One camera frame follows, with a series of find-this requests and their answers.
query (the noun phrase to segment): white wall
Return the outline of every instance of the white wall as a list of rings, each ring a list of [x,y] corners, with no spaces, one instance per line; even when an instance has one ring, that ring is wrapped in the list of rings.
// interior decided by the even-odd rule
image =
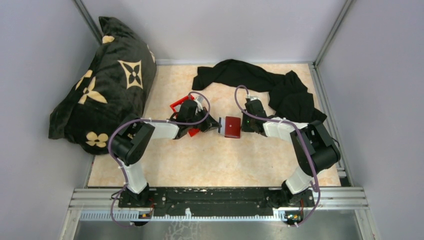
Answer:
[[[84,0],[96,22],[117,17],[159,64],[304,62],[318,52],[345,0]]]
[[[58,239],[91,156],[49,140],[49,114],[96,42],[71,0],[3,0],[0,26],[0,239]]]
[[[423,239],[423,63],[424,1],[358,0],[319,67],[384,240]]]

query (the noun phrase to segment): black pillow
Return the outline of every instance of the black pillow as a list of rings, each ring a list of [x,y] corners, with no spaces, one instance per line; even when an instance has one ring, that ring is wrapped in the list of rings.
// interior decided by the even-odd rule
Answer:
[[[48,137],[65,138],[94,155],[129,114],[143,115],[156,75],[147,44],[114,17],[98,18],[103,43],[87,73],[50,115]]]

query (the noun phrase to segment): red object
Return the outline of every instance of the red object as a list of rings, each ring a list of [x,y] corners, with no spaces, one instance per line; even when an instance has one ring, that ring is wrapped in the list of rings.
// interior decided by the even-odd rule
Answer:
[[[174,102],[173,104],[171,104],[169,106],[171,107],[172,111],[174,113],[176,113],[180,110],[178,106],[183,104],[188,99],[189,99],[189,96],[185,96],[185,97],[181,98],[180,100]],[[195,98],[190,94],[190,99],[194,100]],[[193,137],[198,132],[200,132],[200,129],[198,129],[198,128],[192,128],[192,129],[188,130],[188,134],[190,135],[190,137]]]
[[[240,117],[225,117],[225,134],[226,138],[239,139],[242,131],[242,120]]]

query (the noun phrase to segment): black fabric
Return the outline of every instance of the black fabric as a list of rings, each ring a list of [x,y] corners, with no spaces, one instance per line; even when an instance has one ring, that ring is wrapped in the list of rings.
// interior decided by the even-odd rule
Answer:
[[[146,43],[114,17],[99,17],[103,44],[87,73],[50,115],[48,137],[65,138],[94,155],[129,114],[141,116],[156,75]]]
[[[267,72],[263,68],[234,59],[214,67],[200,66],[192,89],[200,91],[211,83],[231,87],[244,85],[256,92],[269,92],[269,106],[275,115],[297,123],[324,122],[327,116],[314,106],[314,98],[294,71],[286,75]]]

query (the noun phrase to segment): beige marble surface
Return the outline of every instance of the beige marble surface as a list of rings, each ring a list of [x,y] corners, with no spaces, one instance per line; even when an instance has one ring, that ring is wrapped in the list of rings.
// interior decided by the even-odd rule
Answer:
[[[315,94],[307,64],[259,64],[273,73],[295,71],[310,93]],[[191,90],[196,65],[158,66],[157,77],[147,101],[146,118],[164,120],[172,110],[169,105]],[[210,114],[219,117],[242,117],[234,101],[235,87],[212,83],[201,91],[211,102]],[[267,115],[268,93],[250,91],[259,97]],[[238,101],[244,105],[246,93],[240,90]],[[315,106],[319,108],[314,96]],[[184,136],[179,140],[154,139],[142,158],[142,167],[150,186],[156,187],[267,187],[280,186],[298,166],[293,146],[281,139],[242,132],[240,139],[225,138],[216,131]],[[318,175],[321,186],[340,186],[336,167]],[[89,186],[122,186],[124,177],[118,164],[109,156],[94,160]]]

